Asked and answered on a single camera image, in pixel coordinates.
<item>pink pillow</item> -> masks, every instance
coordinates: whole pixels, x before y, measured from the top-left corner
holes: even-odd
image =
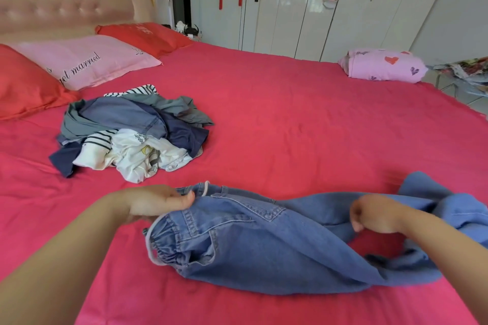
[[[69,90],[97,86],[161,61],[109,36],[21,42],[10,45],[37,63]]]

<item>pink blanket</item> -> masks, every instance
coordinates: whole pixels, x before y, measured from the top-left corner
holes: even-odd
[[[427,72],[422,60],[411,52],[384,49],[349,50],[339,64],[351,78],[370,81],[419,82]]]

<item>heart pattern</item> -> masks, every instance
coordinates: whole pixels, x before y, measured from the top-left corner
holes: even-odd
[[[395,64],[398,62],[398,58],[397,57],[385,57],[385,60],[390,63],[391,65]]]

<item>jeans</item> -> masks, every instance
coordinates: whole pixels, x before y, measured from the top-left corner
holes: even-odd
[[[266,294],[345,293],[372,285],[414,285],[441,274],[411,240],[399,257],[362,257],[346,243],[355,233],[349,207],[363,193],[322,193],[276,201],[200,183],[195,203],[158,218],[146,236],[150,257],[185,278]],[[427,175],[409,175],[391,198],[432,213],[488,247],[488,209]]]

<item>white wardrobe door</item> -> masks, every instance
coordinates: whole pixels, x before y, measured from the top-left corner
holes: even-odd
[[[379,48],[402,0],[339,0],[321,61],[337,62],[348,50]]]
[[[255,53],[271,54],[273,32],[280,0],[260,0],[256,27]]]
[[[271,53],[295,57],[307,0],[280,0]]]
[[[320,60],[334,11],[324,7],[323,0],[308,0],[296,59]]]

